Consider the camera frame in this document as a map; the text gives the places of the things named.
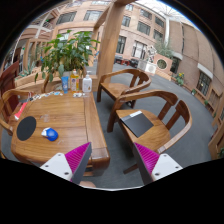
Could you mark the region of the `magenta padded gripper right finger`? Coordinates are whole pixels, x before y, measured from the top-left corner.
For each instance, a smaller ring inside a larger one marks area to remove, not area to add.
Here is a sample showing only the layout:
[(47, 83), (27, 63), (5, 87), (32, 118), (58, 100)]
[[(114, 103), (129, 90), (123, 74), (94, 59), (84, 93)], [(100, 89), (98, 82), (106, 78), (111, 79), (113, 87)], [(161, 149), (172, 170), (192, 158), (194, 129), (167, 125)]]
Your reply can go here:
[(133, 145), (133, 154), (145, 185), (182, 169), (168, 154), (157, 154), (138, 143)]

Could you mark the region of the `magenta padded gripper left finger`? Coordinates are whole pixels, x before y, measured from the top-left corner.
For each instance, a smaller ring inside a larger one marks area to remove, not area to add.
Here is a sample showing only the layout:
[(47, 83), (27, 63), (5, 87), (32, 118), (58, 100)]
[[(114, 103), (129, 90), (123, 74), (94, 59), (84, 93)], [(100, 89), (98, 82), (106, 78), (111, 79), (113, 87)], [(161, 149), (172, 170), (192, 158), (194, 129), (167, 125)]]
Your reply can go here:
[(91, 143), (88, 142), (66, 154), (55, 154), (41, 166), (41, 169), (75, 184), (79, 184), (84, 175), (91, 153)]

